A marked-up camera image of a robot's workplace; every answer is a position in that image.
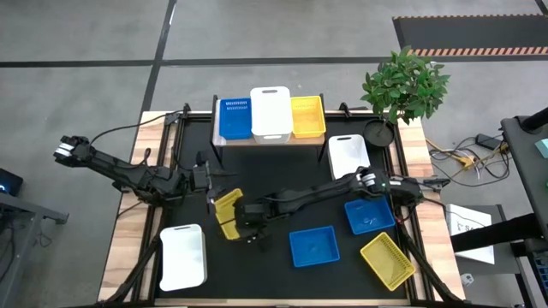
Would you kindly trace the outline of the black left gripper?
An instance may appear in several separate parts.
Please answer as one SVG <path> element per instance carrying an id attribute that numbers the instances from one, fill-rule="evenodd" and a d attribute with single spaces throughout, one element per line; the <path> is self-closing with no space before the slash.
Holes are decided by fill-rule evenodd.
<path id="1" fill-rule="evenodd" d="M 209 159 L 205 151 L 199 151 L 196 154 L 195 165 L 192 167 L 190 175 L 190 186 L 193 191 L 208 191 L 207 200 L 215 201 L 221 198 L 226 188 L 223 186 L 212 186 L 211 176 L 227 177 L 236 176 L 236 173 L 227 171 L 210 171 Z"/>

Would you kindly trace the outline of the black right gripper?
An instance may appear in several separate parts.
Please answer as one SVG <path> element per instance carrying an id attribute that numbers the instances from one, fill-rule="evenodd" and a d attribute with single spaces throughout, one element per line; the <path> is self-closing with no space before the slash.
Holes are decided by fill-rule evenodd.
<path id="1" fill-rule="evenodd" d="M 271 236 L 265 234 L 265 229 L 273 215 L 274 203 L 269 200 L 259 200 L 255 203 L 237 201 L 235 203 L 235 227 L 246 243 L 255 245 L 260 252 L 271 248 Z"/>

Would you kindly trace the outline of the yellow plastic basket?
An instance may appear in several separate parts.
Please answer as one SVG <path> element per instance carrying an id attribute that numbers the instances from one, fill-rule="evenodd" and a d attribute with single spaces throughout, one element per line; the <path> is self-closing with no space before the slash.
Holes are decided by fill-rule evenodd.
<path id="1" fill-rule="evenodd" d="M 323 101 L 320 96 L 291 98 L 293 135 L 297 139 L 322 136 L 326 131 Z"/>
<path id="2" fill-rule="evenodd" d="M 242 196 L 241 189 L 236 188 L 214 202 L 215 217 L 226 240 L 238 240 L 241 238 L 236 228 L 235 203 Z"/>
<path id="3" fill-rule="evenodd" d="M 416 271 L 409 258 L 386 232 L 363 246 L 360 255 L 390 291 L 395 291 Z"/>

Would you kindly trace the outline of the blue plastic basket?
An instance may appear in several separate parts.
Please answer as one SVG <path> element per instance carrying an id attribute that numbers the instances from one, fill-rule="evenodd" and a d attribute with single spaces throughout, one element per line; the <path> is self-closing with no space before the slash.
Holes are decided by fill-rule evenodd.
<path id="1" fill-rule="evenodd" d="M 219 103 L 219 134 L 226 140 L 252 136 L 251 98 L 225 98 Z"/>
<path id="2" fill-rule="evenodd" d="M 395 225 L 386 197 L 349 201 L 344 205 L 344 210 L 354 235 L 376 232 Z"/>
<path id="3" fill-rule="evenodd" d="M 296 268 L 332 263 L 340 259 L 332 226 L 291 232 L 289 246 Z"/>

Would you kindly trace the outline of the white plastic basket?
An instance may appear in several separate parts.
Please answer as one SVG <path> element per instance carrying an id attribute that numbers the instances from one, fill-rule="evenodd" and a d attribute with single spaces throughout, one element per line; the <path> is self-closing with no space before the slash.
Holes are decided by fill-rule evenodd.
<path id="1" fill-rule="evenodd" d="M 258 144 L 286 144 L 293 132 L 290 91 L 285 86 L 250 91 L 252 134 Z"/>
<path id="2" fill-rule="evenodd" d="M 164 292 L 198 287 L 207 280 L 206 238 L 199 224 L 164 228 L 162 278 Z"/>
<path id="3" fill-rule="evenodd" d="M 331 177 L 338 180 L 359 167 L 370 167 L 364 138 L 359 134 L 337 135 L 328 140 Z"/>

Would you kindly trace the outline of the wooden shelf with black legs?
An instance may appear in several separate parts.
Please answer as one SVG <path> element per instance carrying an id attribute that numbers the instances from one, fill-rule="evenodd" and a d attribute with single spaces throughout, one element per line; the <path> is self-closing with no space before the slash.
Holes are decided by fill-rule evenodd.
<path id="1" fill-rule="evenodd" d="M 250 139 L 235 139 L 226 140 L 220 135 L 220 99 L 217 95 L 213 96 L 212 111 L 211 111 L 211 137 L 209 144 L 213 150 L 214 156 L 220 165 L 223 165 L 223 149 L 227 147 L 252 147 L 252 146 L 313 146 L 316 147 L 317 159 L 320 162 L 324 155 L 326 141 L 325 134 L 314 138 L 297 139 L 293 134 L 285 144 L 260 144 L 255 141 L 254 137 Z"/>

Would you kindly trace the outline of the black table mat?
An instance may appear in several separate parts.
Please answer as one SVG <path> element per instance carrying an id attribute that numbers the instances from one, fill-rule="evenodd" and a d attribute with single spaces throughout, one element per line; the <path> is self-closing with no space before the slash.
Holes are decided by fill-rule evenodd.
<path id="1" fill-rule="evenodd" d="M 284 189 L 301 190 L 331 181 L 329 160 L 319 162 L 313 146 L 252 146 L 223 149 L 223 165 L 236 176 L 216 177 L 225 192 L 240 188 L 243 201 Z M 375 233 L 354 235 L 344 205 L 354 194 L 305 207 L 269 230 L 273 247 L 260 252 L 245 241 L 224 238 L 202 193 L 188 195 L 166 219 L 169 227 L 197 223 L 205 233 L 207 280 L 198 287 L 157 291 L 160 299 L 405 299 L 404 287 L 390 291 L 360 255 Z M 332 226 L 340 259 L 296 268 L 289 233 Z"/>

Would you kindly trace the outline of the black plant pot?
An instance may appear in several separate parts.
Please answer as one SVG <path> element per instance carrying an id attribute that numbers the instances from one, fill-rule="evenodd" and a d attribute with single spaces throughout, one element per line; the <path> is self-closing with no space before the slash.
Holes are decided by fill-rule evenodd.
<path id="1" fill-rule="evenodd" d="M 395 138 L 393 125 L 380 119 L 369 121 L 362 135 L 367 144 L 378 148 L 389 146 Z"/>

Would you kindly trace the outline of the grey metal desk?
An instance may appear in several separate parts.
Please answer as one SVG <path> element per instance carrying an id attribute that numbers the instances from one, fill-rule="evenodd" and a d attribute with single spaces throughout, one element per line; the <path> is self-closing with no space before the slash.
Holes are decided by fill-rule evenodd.
<path id="1" fill-rule="evenodd" d="M 8 220 L 4 230 L 10 231 L 5 261 L 0 252 L 0 308 L 10 308 L 15 302 L 22 274 L 34 241 L 38 239 L 42 221 L 51 219 L 56 224 L 65 224 L 69 214 L 4 193 L 0 193 L 0 209 L 8 211 L 3 212 Z"/>

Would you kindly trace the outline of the white cardboard box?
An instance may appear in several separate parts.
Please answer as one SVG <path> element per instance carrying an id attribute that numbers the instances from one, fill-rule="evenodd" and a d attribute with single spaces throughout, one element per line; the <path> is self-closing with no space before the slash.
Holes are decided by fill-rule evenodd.
<path id="1" fill-rule="evenodd" d="M 476 228 L 484 228 L 492 225 L 491 214 L 478 210 L 472 210 L 456 204 L 447 205 L 446 220 L 451 236 L 466 233 Z M 464 252 L 456 252 L 456 256 L 485 264 L 495 263 L 493 246 L 476 248 Z"/>

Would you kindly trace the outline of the black device with blue light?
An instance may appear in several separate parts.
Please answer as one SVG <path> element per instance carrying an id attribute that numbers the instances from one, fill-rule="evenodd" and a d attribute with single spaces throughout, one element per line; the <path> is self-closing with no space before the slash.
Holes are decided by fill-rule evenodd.
<path id="1" fill-rule="evenodd" d="M 5 169 L 0 169 L 0 193 L 17 197 L 21 190 L 23 179 Z"/>

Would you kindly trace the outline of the green leafy plant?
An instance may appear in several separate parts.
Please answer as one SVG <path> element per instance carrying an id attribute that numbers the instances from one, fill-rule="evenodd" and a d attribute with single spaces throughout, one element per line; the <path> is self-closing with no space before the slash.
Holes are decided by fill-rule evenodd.
<path id="1" fill-rule="evenodd" d="M 392 124 L 429 119 L 447 94 L 450 76 L 442 73 L 443 68 L 427 56 L 416 55 L 407 45 L 399 52 L 392 51 L 374 73 L 365 75 L 360 99 Z"/>

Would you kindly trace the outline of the black power adapter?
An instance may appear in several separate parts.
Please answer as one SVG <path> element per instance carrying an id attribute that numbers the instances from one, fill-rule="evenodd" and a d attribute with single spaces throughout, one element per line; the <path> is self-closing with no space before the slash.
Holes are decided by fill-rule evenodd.
<path id="1" fill-rule="evenodd" d="M 501 140 L 496 137 L 479 133 L 475 136 L 474 143 L 478 146 L 494 151 L 500 146 Z"/>

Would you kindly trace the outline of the dark grey desk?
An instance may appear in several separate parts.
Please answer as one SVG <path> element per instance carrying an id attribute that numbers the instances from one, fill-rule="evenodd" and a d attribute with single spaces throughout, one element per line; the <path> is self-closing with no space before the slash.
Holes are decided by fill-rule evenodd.
<path id="1" fill-rule="evenodd" d="M 540 230 L 548 240 L 548 158 L 536 146 L 548 139 L 548 108 L 502 119 L 501 126 Z"/>

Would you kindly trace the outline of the black hazard-striped floor mat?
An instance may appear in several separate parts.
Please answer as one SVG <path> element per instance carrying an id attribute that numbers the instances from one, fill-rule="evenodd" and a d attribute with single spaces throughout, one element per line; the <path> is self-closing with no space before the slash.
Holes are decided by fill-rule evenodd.
<path id="1" fill-rule="evenodd" d="M 548 16 L 427 15 L 392 19 L 418 56 L 548 56 Z"/>

